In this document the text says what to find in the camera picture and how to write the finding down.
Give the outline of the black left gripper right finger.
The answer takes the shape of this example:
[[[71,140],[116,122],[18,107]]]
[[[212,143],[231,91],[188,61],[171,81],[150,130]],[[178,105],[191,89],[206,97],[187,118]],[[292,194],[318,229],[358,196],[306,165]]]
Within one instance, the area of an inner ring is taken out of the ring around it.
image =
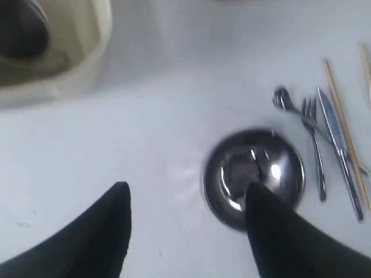
[[[370,258],[338,242],[253,182],[245,221],[260,277],[370,277]]]

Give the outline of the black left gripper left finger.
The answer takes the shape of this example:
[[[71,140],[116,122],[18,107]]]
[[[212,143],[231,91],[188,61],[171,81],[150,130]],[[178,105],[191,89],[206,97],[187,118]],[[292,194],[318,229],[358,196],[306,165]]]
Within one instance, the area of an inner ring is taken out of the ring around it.
[[[132,231],[127,182],[61,231],[1,264],[1,277],[120,277]]]

